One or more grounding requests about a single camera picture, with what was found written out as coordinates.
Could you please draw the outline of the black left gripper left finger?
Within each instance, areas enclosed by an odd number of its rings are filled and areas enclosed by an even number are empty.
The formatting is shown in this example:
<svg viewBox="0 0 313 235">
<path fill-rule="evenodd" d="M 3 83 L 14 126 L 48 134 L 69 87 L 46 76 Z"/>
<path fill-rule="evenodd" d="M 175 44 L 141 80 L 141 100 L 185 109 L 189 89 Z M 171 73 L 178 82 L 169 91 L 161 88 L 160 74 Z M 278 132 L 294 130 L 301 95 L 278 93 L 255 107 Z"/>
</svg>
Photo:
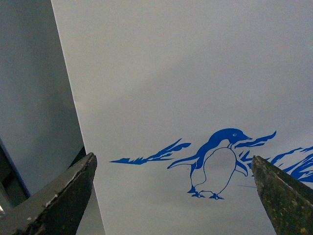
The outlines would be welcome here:
<svg viewBox="0 0 313 235">
<path fill-rule="evenodd" d="M 0 219 L 2 235 L 74 235 L 89 202 L 97 159 L 87 154 Z"/>
</svg>

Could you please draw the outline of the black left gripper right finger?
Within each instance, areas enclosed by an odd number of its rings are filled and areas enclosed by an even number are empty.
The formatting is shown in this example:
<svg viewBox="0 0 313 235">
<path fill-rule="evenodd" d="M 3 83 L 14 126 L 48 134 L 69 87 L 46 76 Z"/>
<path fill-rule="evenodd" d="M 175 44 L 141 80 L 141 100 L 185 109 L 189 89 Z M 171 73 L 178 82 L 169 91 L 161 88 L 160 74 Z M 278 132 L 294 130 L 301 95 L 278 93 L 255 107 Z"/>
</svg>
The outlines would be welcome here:
<svg viewBox="0 0 313 235">
<path fill-rule="evenodd" d="M 278 235 L 313 233 L 313 190 L 260 156 L 251 170 L 260 200 Z"/>
</svg>

